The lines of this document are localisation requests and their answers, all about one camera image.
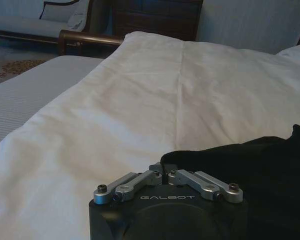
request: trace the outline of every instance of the patterned carpet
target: patterned carpet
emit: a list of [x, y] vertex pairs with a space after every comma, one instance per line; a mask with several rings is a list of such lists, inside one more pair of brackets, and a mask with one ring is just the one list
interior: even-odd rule
[[53, 44], [0, 38], [0, 83], [57, 56]]

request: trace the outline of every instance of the pillow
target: pillow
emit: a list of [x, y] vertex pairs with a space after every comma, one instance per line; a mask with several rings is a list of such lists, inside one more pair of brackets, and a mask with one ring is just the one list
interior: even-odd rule
[[77, 30], [81, 24], [86, 22], [88, 7], [89, 0], [80, 0], [76, 10], [67, 22], [70, 29]]
[[67, 23], [76, 11], [79, 3], [79, 0], [70, 2], [45, 1], [43, 12], [39, 19]]
[[290, 61], [300, 65], [300, 45], [282, 50], [277, 55], [287, 58]]

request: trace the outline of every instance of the screw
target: screw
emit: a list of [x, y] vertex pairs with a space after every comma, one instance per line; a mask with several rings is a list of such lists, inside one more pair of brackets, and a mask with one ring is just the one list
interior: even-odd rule
[[104, 185], [104, 184], [99, 185], [97, 188], [98, 193], [101, 193], [101, 194], [106, 193], [107, 190], [108, 190], [107, 185]]
[[220, 191], [216, 191], [214, 194], [213, 194], [213, 201], [216, 201], [216, 202], [220, 202], [223, 198], [222, 196], [222, 193]]
[[113, 200], [116, 202], [120, 202], [122, 200], [122, 195], [119, 194], [113, 195]]
[[230, 191], [233, 191], [233, 192], [239, 192], [239, 185], [236, 183], [230, 183], [229, 189], [230, 189]]

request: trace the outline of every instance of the striped fabric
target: striped fabric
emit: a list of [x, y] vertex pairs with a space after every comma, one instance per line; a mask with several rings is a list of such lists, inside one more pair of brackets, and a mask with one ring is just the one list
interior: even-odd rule
[[0, 84], [0, 141], [103, 59], [61, 56]]

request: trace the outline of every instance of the white duvet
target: white duvet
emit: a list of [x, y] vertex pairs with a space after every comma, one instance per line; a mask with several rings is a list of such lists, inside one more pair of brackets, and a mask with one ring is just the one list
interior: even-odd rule
[[0, 143], [0, 240], [88, 240], [99, 184], [300, 125], [300, 65], [134, 32]]

